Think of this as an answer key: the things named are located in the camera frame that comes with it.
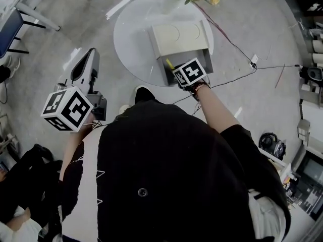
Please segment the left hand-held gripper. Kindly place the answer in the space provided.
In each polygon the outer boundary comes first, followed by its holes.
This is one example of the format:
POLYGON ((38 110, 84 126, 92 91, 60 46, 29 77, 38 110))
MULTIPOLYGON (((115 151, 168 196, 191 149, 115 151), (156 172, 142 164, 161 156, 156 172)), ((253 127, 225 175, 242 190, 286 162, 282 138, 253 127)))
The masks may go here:
POLYGON ((49 94, 40 116, 57 130, 78 132, 90 114, 96 120, 105 120, 107 100, 93 90, 99 60, 97 49, 91 48, 72 69, 72 84, 57 83, 49 94))

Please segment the round white side table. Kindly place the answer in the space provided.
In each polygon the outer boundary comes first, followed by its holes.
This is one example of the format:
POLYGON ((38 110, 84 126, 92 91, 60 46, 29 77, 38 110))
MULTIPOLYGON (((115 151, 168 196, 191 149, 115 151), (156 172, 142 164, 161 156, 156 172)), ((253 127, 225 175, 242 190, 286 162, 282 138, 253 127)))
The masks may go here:
POLYGON ((163 11, 164 0, 134 0, 120 13, 114 28, 114 46, 124 67, 143 82, 160 87, 176 84, 174 75, 166 63, 166 57, 156 58, 149 32, 153 25, 172 22, 202 21, 209 42, 208 49, 169 55, 174 65, 198 58, 207 74, 213 73, 211 55, 214 38, 203 13, 192 3, 181 0, 171 12, 163 11))

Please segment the blue chair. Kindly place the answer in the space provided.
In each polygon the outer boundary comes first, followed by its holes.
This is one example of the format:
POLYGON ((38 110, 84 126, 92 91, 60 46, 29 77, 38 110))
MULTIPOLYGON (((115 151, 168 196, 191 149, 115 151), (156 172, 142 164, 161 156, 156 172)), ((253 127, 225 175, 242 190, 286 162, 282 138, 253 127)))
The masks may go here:
POLYGON ((0 59, 3 58, 7 52, 28 54, 28 51, 10 49, 11 44, 16 38, 19 30, 24 24, 24 20, 17 9, 14 9, 0 30, 0 59))

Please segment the person's left forearm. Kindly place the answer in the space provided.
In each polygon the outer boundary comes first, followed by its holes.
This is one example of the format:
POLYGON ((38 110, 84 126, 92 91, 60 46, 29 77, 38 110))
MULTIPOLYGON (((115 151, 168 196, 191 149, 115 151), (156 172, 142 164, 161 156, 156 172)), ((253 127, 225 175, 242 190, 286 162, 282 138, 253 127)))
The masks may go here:
POLYGON ((77 133, 70 133, 68 137, 67 146, 65 149, 64 157, 63 157, 63 163, 62 168, 60 171, 60 181, 64 178, 64 172, 71 162, 73 155, 75 153, 75 150, 77 149, 78 145, 82 142, 82 140, 92 131, 93 127, 93 121, 94 121, 94 115, 90 113, 87 117, 87 120, 84 122, 82 127, 77 133))

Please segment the person's light trousers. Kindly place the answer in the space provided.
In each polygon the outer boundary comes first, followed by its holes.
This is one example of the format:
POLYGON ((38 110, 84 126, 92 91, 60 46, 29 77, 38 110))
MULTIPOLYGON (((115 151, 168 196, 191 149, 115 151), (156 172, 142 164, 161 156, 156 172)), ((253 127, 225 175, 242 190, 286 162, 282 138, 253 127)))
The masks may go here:
POLYGON ((290 226, 290 212, 286 193, 283 193, 284 205, 278 205, 273 199, 255 189, 248 190, 249 210, 255 238, 283 242, 290 226))

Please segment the black appliance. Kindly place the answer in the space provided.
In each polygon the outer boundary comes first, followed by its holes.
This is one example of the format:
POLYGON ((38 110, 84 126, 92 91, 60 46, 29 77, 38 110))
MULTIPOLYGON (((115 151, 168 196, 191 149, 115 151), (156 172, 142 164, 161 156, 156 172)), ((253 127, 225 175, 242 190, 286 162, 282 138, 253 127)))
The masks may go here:
POLYGON ((323 81, 323 70, 317 67, 302 67, 299 72, 301 78, 312 81, 323 81))

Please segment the black monitor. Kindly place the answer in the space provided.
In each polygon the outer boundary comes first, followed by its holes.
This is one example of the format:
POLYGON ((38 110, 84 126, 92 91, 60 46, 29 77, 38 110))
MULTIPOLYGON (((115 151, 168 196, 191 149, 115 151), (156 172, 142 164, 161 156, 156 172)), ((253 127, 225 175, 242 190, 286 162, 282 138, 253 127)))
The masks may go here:
POLYGON ((306 152, 296 173, 300 176, 295 197, 313 220, 323 214, 323 159, 306 152))

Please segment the person's black white top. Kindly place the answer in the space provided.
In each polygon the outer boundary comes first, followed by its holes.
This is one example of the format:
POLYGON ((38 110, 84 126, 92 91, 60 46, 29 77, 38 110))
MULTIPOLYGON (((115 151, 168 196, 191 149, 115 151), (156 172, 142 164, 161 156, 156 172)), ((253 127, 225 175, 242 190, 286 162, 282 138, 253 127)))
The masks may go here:
POLYGON ((284 205, 251 133, 218 133, 175 105, 135 104, 89 133, 62 182, 63 242, 273 242, 255 238, 248 190, 284 205))

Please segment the black yellow vacuum cleaner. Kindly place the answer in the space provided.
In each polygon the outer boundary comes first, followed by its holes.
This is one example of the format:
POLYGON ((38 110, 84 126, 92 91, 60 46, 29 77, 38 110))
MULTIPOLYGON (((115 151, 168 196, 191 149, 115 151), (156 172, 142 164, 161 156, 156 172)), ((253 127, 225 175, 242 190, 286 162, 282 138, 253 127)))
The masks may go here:
POLYGON ((258 146, 279 160, 283 160, 286 154, 286 144, 274 133, 263 133, 259 138, 258 146))

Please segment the person's black white shoe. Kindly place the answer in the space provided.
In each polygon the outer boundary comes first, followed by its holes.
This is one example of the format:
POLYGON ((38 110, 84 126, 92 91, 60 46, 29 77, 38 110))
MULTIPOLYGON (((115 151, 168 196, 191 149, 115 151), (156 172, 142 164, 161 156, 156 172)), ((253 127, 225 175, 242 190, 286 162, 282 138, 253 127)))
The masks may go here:
POLYGON ((141 101, 155 100, 155 96, 148 87, 140 85, 135 88, 135 104, 141 101))

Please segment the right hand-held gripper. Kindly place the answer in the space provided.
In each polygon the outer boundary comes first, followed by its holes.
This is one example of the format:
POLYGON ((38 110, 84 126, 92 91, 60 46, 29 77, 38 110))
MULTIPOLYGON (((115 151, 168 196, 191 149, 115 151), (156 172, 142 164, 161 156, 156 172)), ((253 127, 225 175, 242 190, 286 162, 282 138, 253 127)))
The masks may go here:
POLYGON ((173 75, 179 87, 184 90, 206 77, 207 73, 198 58, 194 58, 174 69, 173 75))

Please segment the grey drawer box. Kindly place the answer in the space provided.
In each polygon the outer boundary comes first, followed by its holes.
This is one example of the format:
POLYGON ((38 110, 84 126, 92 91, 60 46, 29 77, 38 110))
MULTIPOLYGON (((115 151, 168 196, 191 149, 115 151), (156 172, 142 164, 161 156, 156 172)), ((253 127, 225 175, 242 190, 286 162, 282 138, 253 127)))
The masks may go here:
POLYGON ((167 58, 175 69, 198 58, 207 75, 213 73, 210 45, 202 20, 153 25, 148 33, 166 86, 178 83, 166 62, 167 58))

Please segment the person's right forearm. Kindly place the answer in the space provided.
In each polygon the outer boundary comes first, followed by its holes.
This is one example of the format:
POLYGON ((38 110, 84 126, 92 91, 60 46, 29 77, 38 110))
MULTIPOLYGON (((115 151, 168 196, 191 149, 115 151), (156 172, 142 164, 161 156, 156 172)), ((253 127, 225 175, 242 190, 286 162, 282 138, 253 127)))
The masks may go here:
POLYGON ((218 133, 240 124, 207 85, 198 86, 197 97, 207 124, 218 133))

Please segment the white vase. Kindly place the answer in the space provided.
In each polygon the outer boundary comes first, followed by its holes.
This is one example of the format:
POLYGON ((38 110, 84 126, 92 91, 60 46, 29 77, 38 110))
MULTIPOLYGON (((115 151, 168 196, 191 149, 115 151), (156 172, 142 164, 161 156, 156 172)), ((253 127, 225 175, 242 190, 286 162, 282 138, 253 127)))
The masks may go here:
POLYGON ((173 10, 182 5, 185 0, 164 0, 162 4, 161 12, 166 15, 170 14, 173 10))

